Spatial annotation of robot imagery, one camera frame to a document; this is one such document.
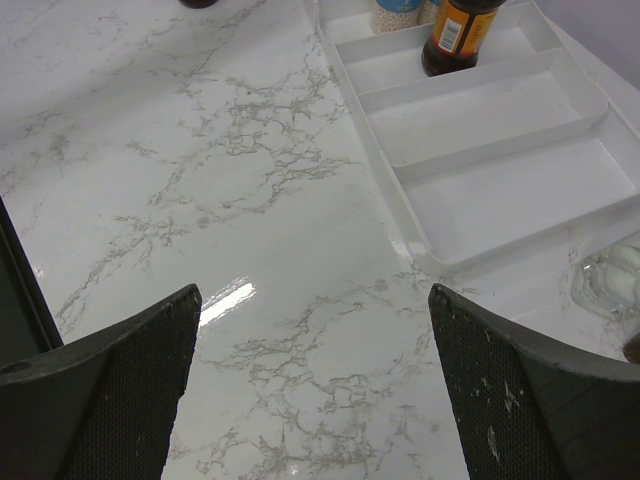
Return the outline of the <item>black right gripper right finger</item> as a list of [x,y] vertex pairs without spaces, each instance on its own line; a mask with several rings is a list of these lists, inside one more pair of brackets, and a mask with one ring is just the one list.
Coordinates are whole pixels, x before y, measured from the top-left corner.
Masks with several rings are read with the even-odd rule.
[[521,326],[441,284],[428,305],[470,478],[638,478],[638,366]]

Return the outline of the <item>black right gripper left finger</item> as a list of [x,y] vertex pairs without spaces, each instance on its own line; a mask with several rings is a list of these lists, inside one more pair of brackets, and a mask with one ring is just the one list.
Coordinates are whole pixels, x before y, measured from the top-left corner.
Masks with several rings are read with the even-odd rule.
[[2,367],[2,478],[160,478],[201,305],[190,284],[128,319]]

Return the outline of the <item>square dark sauce bottle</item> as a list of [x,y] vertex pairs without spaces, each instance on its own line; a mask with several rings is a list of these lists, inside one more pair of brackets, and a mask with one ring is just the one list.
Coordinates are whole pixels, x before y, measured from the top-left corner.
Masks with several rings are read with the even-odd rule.
[[623,355],[629,363],[640,364],[640,334],[636,334],[626,342]]

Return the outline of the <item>red lid sauce jar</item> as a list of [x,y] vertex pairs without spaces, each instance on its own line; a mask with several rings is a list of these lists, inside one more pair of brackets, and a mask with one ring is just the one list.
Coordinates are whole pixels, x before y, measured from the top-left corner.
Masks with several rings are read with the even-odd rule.
[[216,4],[218,0],[180,0],[180,3],[191,9],[205,9]]

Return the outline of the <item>blue label spice jar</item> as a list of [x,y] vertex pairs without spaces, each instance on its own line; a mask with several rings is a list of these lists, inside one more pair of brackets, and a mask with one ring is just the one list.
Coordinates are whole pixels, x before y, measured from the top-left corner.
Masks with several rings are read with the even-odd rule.
[[372,31],[382,34],[416,26],[423,4],[423,0],[376,0]]

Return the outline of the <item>square clear glass bottle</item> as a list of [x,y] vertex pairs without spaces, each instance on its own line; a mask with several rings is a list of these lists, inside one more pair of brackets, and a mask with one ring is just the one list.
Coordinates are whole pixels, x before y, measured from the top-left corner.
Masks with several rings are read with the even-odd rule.
[[626,237],[585,257],[577,266],[572,300],[603,318],[639,320],[639,235]]

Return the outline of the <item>white compartment organizer tray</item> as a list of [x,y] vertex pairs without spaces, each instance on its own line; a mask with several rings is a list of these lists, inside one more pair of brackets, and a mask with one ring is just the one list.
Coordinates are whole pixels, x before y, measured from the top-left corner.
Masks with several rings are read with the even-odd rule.
[[429,77],[427,25],[371,31],[367,1],[309,1],[407,253],[429,274],[500,258],[639,202],[639,136],[531,1],[469,70]]

